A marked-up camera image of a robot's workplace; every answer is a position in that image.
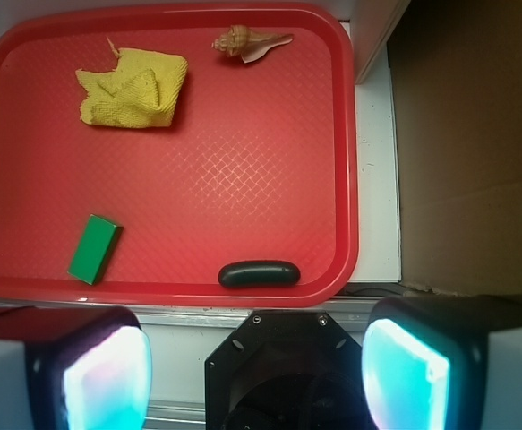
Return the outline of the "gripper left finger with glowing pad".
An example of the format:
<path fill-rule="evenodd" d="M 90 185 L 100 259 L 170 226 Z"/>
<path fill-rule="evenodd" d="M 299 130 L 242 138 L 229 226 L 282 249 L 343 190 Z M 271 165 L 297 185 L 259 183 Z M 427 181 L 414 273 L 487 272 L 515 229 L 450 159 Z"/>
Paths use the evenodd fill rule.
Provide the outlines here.
<path fill-rule="evenodd" d="M 0 429 L 141 429 L 151 378 L 125 307 L 0 307 Z"/>

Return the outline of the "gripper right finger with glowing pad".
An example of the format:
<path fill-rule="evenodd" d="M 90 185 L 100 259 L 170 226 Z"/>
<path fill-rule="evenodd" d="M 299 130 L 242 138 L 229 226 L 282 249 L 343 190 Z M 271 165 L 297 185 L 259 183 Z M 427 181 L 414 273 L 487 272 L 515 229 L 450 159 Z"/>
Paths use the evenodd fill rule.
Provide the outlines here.
<path fill-rule="evenodd" d="M 381 299 L 362 377 L 379 429 L 522 429 L 522 295 Z"/>

